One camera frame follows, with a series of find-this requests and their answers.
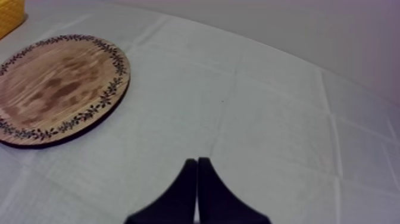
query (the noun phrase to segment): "white wall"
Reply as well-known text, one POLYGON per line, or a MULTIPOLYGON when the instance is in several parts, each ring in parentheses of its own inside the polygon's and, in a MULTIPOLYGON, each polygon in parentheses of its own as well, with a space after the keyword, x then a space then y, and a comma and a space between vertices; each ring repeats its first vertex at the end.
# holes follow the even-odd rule
POLYGON ((228 30, 400 103, 400 1, 110 0, 228 30))

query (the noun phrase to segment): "leaf vine pattern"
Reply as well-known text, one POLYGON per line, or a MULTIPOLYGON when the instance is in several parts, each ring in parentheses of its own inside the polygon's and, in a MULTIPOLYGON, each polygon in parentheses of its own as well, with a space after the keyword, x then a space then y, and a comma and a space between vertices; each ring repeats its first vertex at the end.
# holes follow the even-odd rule
POLYGON ((86 122, 93 118, 93 116, 98 113, 101 109, 111 105, 111 97, 117 93, 117 88, 122 84, 122 76, 127 74, 127 68, 124 64, 123 57, 118 53, 118 49, 114 46, 104 42, 101 39, 97 39, 94 36, 87 35, 62 35, 54 38, 49 38, 44 41, 34 43, 27 48, 22 49, 20 52, 14 54, 6 62, 0 66, 0 76, 3 76, 10 65, 15 64, 15 62, 23 58, 28 52, 34 50, 37 47, 45 46, 53 43, 58 43, 60 41, 91 41, 95 46, 103 50, 104 52, 110 54, 112 58, 112 64, 115 67, 115 72, 117 77, 114 77, 112 82, 108 83, 106 90, 103 91, 100 96, 100 100, 94 104, 90 105, 85 112, 78 113, 72 119, 64 121, 58 127, 52 127, 48 130, 42 129, 17 129, 11 123, 7 122, 0 117, 0 132, 5 135, 11 135, 18 139, 34 139, 43 141, 44 139, 50 139, 52 136, 59 133, 65 133, 68 130, 72 130, 75 126, 79 125, 81 122, 86 122))

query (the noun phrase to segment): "white tablecloth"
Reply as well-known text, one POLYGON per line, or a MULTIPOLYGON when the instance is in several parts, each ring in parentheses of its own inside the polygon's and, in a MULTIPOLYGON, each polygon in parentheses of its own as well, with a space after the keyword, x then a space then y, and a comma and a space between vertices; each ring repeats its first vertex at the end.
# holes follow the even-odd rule
POLYGON ((186 158, 275 224, 400 222, 400 110, 269 46, 92 1, 27 2, 0 61, 64 34, 107 39, 132 67, 101 125, 42 151, 0 145, 1 224, 109 224, 151 203, 186 158))

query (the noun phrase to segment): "wood grain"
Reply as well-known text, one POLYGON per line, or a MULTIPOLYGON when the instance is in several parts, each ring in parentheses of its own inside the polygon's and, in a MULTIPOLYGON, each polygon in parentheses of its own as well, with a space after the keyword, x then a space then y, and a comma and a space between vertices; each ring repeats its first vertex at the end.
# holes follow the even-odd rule
POLYGON ((63 139, 99 119, 127 88, 129 62, 105 40, 68 35, 30 47, 2 65, 2 141, 37 145, 63 139))

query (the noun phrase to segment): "yellow container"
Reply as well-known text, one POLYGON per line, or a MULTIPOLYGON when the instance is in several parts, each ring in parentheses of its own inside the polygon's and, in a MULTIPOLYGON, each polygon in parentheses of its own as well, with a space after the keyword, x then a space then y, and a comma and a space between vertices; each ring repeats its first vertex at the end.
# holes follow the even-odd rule
POLYGON ((24 0, 0 0, 0 39, 17 28, 24 18, 24 0))

